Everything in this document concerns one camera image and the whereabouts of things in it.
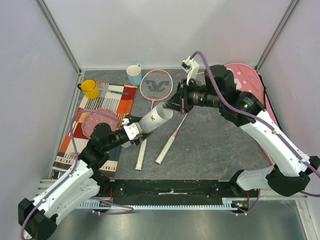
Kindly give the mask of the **white shuttlecock tube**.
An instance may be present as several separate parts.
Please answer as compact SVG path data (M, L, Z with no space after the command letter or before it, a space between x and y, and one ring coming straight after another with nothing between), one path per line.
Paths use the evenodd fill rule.
M158 103L138 123L142 133L151 133L173 117L174 111L164 107L165 102Z

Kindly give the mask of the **pink badminton racket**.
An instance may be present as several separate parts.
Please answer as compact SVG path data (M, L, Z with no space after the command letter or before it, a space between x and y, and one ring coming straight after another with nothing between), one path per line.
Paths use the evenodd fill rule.
M151 101L150 111L170 96L173 89L171 75L162 69L149 71L140 83L141 95Z
M196 75L195 81L197 82L198 85L204 85L205 84L205 73L204 72L200 72ZM168 141L166 142L165 146L163 147L162 151L160 152L160 154L158 155L157 159L155 160L155 163L160 165L162 163L162 161L164 160L166 154L168 153L169 149L171 148L177 134L178 131L180 129L180 127L182 126L183 122L185 121L185 119L187 118L188 113L186 113L183 117L183 119L181 120L180 124L178 125L177 129L174 131L174 133L170 136L170 138L168 139Z

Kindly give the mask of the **pink sport racket bag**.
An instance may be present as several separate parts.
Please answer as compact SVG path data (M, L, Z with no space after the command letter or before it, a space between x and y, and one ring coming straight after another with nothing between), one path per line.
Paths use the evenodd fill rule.
M272 121L279 126L267 96L266 88L258 73L252 67L243 63L230 63L225 67L233 72L236 89L242 92L252 93L261 103L263 103Z

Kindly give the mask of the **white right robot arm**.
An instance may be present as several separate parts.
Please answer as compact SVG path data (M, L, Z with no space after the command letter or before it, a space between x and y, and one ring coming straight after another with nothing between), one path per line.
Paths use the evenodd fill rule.
M274 161L258 170L239 170L229 181L235 197L253 189L271 189L290 197L305 193L310 174L317 173L320 159L309 156L278 128L263 103L250 91L242 91L234 72L224 65L212 65L204 72L205 84L196 83L195 70L182 63L187 78L180 81L167 108L183 114L193 107L217 108L222 117L250 135Z

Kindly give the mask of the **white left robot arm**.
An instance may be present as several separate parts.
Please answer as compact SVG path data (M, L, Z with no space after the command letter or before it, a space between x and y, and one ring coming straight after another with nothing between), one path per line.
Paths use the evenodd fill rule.
M109 160L108 152L125 144L139 145L162 123L154 113L144 117L129 116L122 127L113 131L109 124L94 123L86 147L75 155L75 163L42 194L18 204L20 238L47 240L58 224L87 199L106 196L110 178L100 168Z

